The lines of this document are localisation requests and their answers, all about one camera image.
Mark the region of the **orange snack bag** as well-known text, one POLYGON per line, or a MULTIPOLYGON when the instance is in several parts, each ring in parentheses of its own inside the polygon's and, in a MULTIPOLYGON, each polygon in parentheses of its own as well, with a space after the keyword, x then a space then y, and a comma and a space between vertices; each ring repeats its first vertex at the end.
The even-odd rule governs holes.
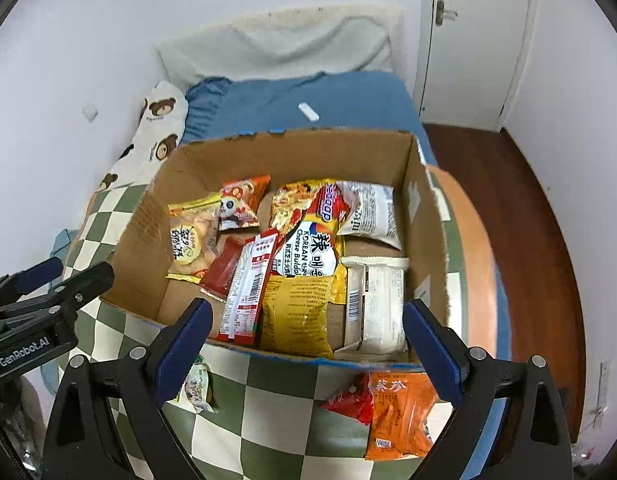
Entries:
POLYGON ((426 373, 372 372, 373 419, 366 460, 425 457, 432 448, 426 420, 438 395, 426 373))

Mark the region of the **white green snack pouch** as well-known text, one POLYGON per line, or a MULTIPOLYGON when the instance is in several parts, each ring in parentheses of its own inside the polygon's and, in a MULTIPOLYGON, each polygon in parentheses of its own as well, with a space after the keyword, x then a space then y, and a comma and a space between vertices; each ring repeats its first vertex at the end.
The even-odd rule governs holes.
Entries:
POLYGON ((211 370, 203 356, 196 356, 194 363, 172 403, 193 411, 198 415, 214 413, 211 370))

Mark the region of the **red white stick packet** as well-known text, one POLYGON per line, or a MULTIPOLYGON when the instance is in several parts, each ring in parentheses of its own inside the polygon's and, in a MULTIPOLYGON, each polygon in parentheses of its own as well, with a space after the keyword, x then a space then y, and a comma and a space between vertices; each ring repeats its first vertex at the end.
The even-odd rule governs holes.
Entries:
POLYGON ((253 347, 267 281, 281 235, 275 228, 249 238, 241 249, 216 339, 253 347))

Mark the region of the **white wrapped bread packet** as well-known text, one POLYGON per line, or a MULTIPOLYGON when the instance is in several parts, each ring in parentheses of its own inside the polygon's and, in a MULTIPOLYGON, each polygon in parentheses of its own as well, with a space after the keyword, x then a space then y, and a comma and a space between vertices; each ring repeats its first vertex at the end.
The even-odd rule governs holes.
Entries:
POLYGON ((409 259, 348 256, 347 303, 343 347, 335 357, 343 361, 405 361, 403 328, 405 278, 409 259))

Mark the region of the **dark red snack packet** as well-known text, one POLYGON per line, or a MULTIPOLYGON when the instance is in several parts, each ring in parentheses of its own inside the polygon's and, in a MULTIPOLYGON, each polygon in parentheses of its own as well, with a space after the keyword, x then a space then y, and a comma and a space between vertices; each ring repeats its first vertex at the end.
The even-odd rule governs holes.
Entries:
POLYGON ((200 282, 204 292, 220 300, 227 298, 242 248, 243 242, 238 238, 226 238, 223 252, 213 261, 200 282))

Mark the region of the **red small snack packet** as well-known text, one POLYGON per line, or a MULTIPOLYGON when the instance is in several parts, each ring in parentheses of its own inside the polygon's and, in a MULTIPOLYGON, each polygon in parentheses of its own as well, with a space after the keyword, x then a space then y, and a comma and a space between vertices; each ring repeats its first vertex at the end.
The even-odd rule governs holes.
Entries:
POLYGON ((340 388, 321 403, 321 407, 357 420, 364 426, 373 421, 374 398, 369 389, 369 375, 358 374, 350 385, 340 388))

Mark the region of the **yellow clear snack packet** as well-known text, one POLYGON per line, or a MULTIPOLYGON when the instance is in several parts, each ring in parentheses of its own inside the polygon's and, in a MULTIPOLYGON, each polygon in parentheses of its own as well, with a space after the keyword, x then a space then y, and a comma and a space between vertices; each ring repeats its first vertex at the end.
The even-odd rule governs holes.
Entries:
POLYGON ((172 263, 169 280, 199 284, 218 256, 220 194, 168 206, 172 263))

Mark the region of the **orange panda snack packet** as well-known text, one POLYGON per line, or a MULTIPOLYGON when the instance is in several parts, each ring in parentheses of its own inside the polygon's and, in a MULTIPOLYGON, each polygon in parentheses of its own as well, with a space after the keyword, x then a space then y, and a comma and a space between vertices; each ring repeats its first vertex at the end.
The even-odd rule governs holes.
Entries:
POLYGON ((269 183, 268 174, 225 182, 220 188, 220 232, 259 226, 258 205, 269 183))

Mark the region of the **yellow Sedaap noodle packet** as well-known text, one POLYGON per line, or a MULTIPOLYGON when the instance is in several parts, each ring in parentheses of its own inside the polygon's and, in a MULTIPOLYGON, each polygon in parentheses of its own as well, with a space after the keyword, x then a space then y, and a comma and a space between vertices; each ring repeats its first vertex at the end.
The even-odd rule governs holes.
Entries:
POLYGON ((269 225, 282 242, 263 299, 260 348, 330 358, 327 311, 345 304, 345 242, 338 234, 350 206, 333 179, 283 185, 274 195, 269 225))

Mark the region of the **bear print pillow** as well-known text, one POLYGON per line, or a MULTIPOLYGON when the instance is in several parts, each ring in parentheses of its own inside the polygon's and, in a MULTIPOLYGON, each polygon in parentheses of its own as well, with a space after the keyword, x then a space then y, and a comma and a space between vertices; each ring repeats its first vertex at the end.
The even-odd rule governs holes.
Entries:
POLYGON ((102 178, 97 192, 148 184, 182 140, 187 115, 184 93, 171 82, 160 81, 144 100, 132 141, 102 178))

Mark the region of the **white noodle packet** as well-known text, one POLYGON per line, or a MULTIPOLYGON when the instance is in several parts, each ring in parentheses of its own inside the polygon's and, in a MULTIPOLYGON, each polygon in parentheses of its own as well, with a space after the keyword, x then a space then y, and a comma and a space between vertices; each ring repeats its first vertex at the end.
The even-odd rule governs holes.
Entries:
POLYGON ((371 238, 401 250, 397 233, 394 187, 368 182, 338 181, 337 187, 349 212, 337 232, 339 236, 371 238))

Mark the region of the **brown cardboard box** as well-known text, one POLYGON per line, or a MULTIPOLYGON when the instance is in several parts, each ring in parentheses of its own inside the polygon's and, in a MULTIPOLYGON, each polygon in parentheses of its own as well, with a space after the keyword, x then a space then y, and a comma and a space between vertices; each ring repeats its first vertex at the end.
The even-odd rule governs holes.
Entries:
POLYGON ((141 196, 109 258, 114 283, 102 300, 160 325, 174 324, 201 290, 166 276, 172 263, 168 205, 207 196, 227 181, 262 174, 272 179, 272 191, 286 183, 319 178, 392 186, 402 250, 367 238, 350 240, 345 248, 356 256, 409 258, 406 299, 427 290, 429 310, 441 324, 447 323, 443 221, 423 152, 408 131, 260 132, 176 148, 141 196))

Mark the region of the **blue bed sheet mattress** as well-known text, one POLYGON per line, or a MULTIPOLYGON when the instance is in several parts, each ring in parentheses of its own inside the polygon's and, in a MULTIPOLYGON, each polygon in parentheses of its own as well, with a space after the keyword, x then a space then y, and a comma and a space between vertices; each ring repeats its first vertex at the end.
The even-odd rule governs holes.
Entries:
POLYGON ((294 129, 400 130, 418 139, 423 162, 438 163, 405 82, 392 73, 317 73, 244 81, 210 77, 191 87, 186 100, 182 144, 294 129), (298 110, 302 102, 321 116, 318 122, 310 122, 298 110))

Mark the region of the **white remote control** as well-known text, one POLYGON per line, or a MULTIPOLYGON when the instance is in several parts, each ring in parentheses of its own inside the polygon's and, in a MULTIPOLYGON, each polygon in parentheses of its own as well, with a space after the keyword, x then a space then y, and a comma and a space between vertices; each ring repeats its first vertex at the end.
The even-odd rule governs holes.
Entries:
POLYGON ((309 104, 302 102, 298 104, 298 110, 310 121, 318 122, 321 116, 309 104))

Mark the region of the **white door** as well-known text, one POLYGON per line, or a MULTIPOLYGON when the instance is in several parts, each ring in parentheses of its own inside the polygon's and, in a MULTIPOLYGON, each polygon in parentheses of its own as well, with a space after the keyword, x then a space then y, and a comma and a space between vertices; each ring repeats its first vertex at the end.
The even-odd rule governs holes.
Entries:
POLYGON ((426 124, 497 131, 527 57, 537 0, 421 0, 414 102, 426 124))

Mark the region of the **wall power outlet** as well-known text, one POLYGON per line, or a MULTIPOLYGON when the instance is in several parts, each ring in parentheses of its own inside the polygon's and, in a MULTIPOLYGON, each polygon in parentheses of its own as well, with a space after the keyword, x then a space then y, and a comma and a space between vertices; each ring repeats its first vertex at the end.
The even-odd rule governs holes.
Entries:
POLYGON ((594 429, 601 428, 604 420, 604 414, 608 408, 608 391, 609 377, 612 360, 601 362, 598 370, 596 403, 593 411, 592 427, 594 429))

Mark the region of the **white wall switch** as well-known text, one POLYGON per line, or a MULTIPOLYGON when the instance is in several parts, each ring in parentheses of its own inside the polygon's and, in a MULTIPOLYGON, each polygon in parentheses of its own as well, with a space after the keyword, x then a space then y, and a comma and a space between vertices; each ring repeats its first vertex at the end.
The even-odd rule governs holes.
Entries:
POLYGON ((82 112, 88 122, 93 122, 98 116, 97 107, 95 107, 95 105, 91 102, 84 103, 82 107, 82 112))

